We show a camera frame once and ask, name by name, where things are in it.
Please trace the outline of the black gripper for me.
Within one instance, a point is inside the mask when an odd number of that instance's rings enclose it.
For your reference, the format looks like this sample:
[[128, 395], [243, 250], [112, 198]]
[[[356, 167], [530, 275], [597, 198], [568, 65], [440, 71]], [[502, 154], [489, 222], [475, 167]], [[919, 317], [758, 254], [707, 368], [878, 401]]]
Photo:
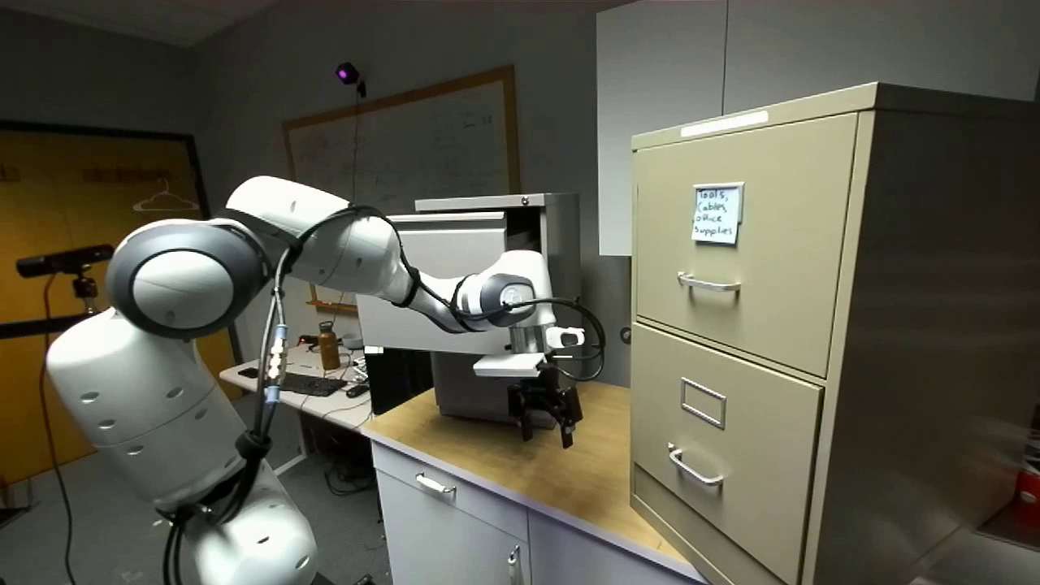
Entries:
[[558, 442], [571, 447], [574, 421], [580, 419], [574, 380], [558, 368], [522, 375], [511, 387], [511, 417], [519, 421], [519, 438], [531, 438], [531, 425], [541, 419], [558, 421]]

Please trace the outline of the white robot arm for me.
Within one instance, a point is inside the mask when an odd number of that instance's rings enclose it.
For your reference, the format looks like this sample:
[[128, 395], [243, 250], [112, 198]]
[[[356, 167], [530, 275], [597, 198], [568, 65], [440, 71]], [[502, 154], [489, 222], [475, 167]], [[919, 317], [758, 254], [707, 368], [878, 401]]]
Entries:
[[580, 419], [558, 360], [578, 343], [555, 323], [548, 267], [508, 250], [470, 275], [427, 275], [407, 258], [396, 225], [322, 188], [252, 176], [216, 216], [162, 216], [128, 229], [111, 256], [111, 304], [63, 328], [46, 371], [68, 417], [168, 523], [162, 585], [313, 585], [318, 541], [267, 465], [284, 375], [284, 315], [268, 313], [255, 408], [238, 412], [193, 341], [255, 295], [308, 279], [376, 295], [449, 334], [502, 328], [511, 347], [483, 375], [511, 383], [511, 417], [545, 412], [563, 432]]

